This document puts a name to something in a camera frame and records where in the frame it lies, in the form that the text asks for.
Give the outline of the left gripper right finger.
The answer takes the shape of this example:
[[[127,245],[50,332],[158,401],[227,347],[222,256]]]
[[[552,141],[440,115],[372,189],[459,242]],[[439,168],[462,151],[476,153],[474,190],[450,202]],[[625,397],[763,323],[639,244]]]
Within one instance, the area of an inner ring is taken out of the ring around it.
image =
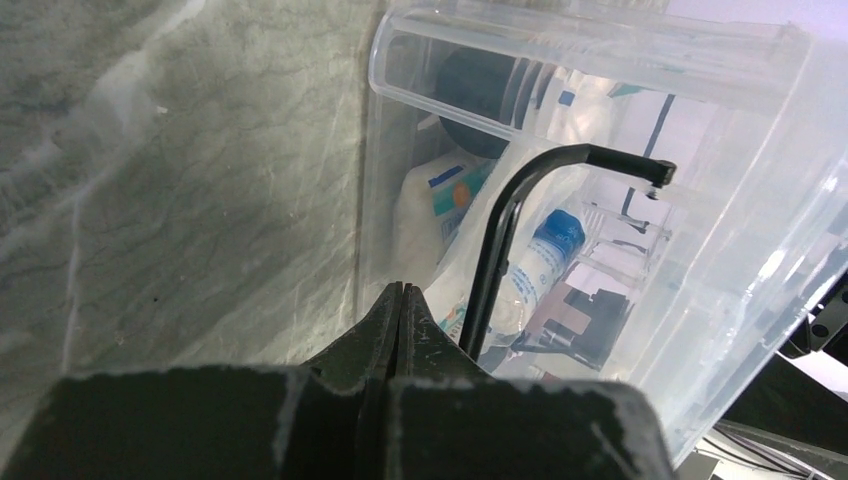
[[[636,388],[498,380],[403,291],[384,395],[388,479],[672,479],[658,418]]]

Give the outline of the clear first aid box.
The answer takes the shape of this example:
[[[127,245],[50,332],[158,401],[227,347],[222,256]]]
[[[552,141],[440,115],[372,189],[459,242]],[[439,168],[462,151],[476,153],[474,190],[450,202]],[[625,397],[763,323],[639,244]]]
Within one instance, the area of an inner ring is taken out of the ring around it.
[[[527,62],[508,124],[435,99],[441,64],[462,47]],[[360,311],[400,280],[392,271],[393,225],[406,175],[462,149],[442,117],[509,142],[432,280],[419,286],[452,338],[460,335],[493,204],[533,157],[591,143],[675,165],[660,188],[588,166],[559,169],[521,210],[507,272],[561,209],[580,220],[585,243],[554,287],[628,298],[601,370],[512,351],[531,319],[514,335],[489,324],[480,358],[501,377],[635,386],[652,403],[674,464],[846,270],[843,39],[792,24],[716,23],[585,1],[553,12],[396,1],[367,59]]]

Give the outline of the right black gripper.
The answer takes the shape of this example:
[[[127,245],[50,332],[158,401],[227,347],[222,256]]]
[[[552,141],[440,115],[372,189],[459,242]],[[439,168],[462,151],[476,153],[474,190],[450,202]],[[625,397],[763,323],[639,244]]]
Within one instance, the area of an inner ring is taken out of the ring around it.
[[[605,289],[587,293],[561,282],[544,297],[511,350],[552,360],[569,357],[599,371],[623,329],[629,307],[623,294]]]

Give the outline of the white bottle blue label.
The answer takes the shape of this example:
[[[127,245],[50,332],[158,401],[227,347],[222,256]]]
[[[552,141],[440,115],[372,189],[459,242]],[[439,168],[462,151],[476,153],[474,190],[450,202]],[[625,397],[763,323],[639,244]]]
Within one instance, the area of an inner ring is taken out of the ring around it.
[[[534,232],[517,264],[508,269],[491,315],[492,330],[501,335],[523,330],[584,243],[580,220],[561,209],[552,211]]]

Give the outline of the large white bottle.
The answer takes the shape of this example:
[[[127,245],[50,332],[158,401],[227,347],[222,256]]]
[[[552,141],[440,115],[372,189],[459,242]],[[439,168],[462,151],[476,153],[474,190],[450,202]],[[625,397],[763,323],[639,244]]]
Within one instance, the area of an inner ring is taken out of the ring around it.
[[[392,271],[425,287],[496,161],[457,148],[410,170],[394,209]]]

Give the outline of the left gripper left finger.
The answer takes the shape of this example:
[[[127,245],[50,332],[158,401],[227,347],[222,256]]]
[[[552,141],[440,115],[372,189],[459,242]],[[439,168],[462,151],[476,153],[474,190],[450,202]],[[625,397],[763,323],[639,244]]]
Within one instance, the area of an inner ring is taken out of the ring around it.
[[[401,283],[301,365],[209,364],[58,381],[5,479],[379,479]]]

